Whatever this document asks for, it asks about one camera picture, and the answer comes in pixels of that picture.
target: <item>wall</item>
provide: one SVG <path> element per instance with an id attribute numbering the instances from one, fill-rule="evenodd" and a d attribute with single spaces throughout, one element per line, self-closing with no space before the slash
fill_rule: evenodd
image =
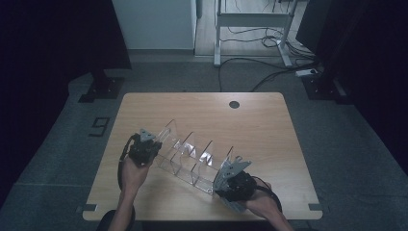
<path id="1" fill-rule="evenodd" d="M 127 49 L 188 49 L 195 41 L 195 0 L 113 0 Z"/>

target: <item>metal stand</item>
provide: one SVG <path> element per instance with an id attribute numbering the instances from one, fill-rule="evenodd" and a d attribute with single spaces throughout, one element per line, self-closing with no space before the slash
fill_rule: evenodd
<path id="1" fill-rule="evenodd" d="M 291 10 L 288 13 L 223 13 L 221 11 L 222 0 L 218 1 L 217 8 L 217 34 L 214 45 L 214 66 L 221 65 L 221 27 L 282 27 L 283 36 L 278 40 L 278 49 L 285 66 L 292 66 L 289 59 L 289 52 L 285 47 L 289 30 L 291 29 L 294 11 L 296 10 L 297 0 L 293 1 Z"/>

